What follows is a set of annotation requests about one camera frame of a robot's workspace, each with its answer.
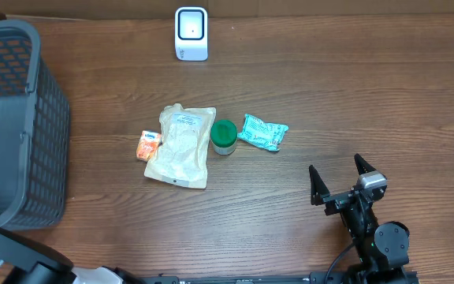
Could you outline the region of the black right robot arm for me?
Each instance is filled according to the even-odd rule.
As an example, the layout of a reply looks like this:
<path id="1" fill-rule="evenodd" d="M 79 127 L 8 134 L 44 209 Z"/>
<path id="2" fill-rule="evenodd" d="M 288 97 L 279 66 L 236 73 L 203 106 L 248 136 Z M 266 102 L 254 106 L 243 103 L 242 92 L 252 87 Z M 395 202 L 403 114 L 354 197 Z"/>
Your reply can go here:
<path id="1" fill-rule="evenodd" d="M 417 283 L 407 273 L 409 229 L 401 222 L 378 223 L 372 209 L 386 192 L 387 178 L 361 155 L 354 155 L 358 180 L 348 191 L 331 194 L 314 166 L 309 166 L 311 204 L 326 215 L 339 214 L 352 243 L 326 272 L 310 273 L 311 283 Z"/>

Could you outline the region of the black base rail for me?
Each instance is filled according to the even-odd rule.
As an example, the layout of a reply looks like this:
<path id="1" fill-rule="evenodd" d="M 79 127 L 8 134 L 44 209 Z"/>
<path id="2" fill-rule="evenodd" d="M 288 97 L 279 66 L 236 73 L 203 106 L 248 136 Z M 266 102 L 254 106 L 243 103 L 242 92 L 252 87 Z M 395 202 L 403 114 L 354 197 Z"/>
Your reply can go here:
<path id="1" fill-rule="evenodd" d="M 146 284 L 323 284 L 325 283 L 325 272 L 311 272 L 309 275 L 275 275 L 275 276 L 236 276 L 236 277 L 210 277 L 210 278 L 178 278 L 177 276 L 157 276 L 140 278 Z M 326 283 L 340 284 L 347 283 L 343 280 L 344 272 L 331 272 Z M 406 279 L 396 278 L 383 282 L 355 283 L 419 283 L 416 272 L 408 272 Z"/>

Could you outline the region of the beige pouch bag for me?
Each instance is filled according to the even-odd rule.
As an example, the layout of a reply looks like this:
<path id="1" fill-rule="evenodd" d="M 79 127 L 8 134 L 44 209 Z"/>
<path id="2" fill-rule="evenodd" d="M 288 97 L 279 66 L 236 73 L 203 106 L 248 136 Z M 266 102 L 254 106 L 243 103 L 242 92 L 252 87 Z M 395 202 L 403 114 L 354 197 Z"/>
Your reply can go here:
<path id="1" fill-rule="evenodd" d="M 162 144 L 147 162 L 144 176 L 191 189 L 207 186 L 207 154 L 214 107 L 184 108 L 175 103 L 159 115 Z"/>

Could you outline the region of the white barcode scanner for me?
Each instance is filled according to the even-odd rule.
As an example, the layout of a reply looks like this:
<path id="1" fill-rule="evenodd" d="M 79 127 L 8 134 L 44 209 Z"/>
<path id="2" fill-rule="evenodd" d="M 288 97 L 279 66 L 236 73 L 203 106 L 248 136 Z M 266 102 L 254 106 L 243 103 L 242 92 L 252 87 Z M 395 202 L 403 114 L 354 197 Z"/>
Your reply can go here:
<path id="1" fill-rule="evenodd" d="M 203 7 L 183 6 L 175 12 L 175 51 L 181 61 L 208 59 L 208 13 Z"/>

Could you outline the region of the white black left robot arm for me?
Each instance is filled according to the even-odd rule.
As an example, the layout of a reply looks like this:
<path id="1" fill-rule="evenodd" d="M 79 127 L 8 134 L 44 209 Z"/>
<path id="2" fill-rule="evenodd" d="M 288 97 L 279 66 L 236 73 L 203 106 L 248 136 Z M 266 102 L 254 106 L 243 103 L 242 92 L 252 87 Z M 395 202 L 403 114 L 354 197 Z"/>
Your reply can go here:
<path id="1" fill-rule="evenodd" d="M 76 267 L 60 252 L 0 227 L 0 266 L 3 263 L 13 266 L 5 283 L 143 282 L 119 267 Z"/>

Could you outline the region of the green lid jar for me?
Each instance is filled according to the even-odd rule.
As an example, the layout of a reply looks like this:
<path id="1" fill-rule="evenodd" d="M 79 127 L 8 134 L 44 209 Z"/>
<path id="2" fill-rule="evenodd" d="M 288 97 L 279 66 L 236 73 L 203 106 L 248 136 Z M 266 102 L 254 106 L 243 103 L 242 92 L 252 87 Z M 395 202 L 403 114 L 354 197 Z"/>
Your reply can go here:
<path id="1" fill-rule="evenodd" d="M 236 149 L 237 128 L 230 120 L 218 120 L 211 127 L 210 139 L 217 154 L 230 155 Z"/>

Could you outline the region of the grey plastic basket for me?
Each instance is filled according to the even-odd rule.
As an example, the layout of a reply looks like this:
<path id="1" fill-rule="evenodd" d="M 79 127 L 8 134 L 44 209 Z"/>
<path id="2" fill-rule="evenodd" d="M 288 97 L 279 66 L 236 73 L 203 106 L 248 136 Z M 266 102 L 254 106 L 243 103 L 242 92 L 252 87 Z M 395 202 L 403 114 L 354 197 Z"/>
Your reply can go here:
<path id="1" fill-rule="evenodd" d="M 70 106 L 37 30 L 0 21 L 0 226 L 35 230 L 65 212 Z"/>

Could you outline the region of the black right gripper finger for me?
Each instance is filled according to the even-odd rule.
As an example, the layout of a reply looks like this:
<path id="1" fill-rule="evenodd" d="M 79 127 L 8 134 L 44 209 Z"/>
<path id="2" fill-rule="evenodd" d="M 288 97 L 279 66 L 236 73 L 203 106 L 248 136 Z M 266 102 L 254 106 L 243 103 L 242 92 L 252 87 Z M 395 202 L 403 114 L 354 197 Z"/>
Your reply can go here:
<path id="1" fill-rule="evenodd" d="M 329 197 L 330 192 L 313 165 L 309 166 L 309 175 L 311 180 L 311 204 L 322 205 L 324 204 L 324 199 Z"/>
<path id="2" fill-rule="evenodd" d="M 359 175 L 376 171 L 359 153 L 354 155 L 354 160 Z"/>

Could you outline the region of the teal wipes packet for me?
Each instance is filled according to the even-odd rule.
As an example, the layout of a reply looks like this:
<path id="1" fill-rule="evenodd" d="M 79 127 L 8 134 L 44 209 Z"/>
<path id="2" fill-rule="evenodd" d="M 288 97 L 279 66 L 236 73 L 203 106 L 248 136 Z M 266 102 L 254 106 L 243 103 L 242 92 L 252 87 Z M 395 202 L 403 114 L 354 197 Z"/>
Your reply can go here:
<path id="1" fill-rule="evenodd" d="M 245 114 L 244 125 L 237 138 L 257 148 L 267 151 L 280 151 L 279 144 L 283 141 L 288 126 L 264 122 L 251 114 Z"/>

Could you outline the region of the orange tissue packet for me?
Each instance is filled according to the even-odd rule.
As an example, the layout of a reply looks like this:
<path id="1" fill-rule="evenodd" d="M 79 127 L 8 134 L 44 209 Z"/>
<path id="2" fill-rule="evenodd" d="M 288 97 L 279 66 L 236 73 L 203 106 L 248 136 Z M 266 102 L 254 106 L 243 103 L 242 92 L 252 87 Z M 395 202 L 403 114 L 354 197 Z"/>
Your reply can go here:
<path id="1" fill-rule="evenodd" d="M 144 130 L 141 133 L 139 143 L 136 148 L 136 157 L 145 162 L 149 161 L 155 154 L 162 142 L 162 135 L 157 132 Z"/>

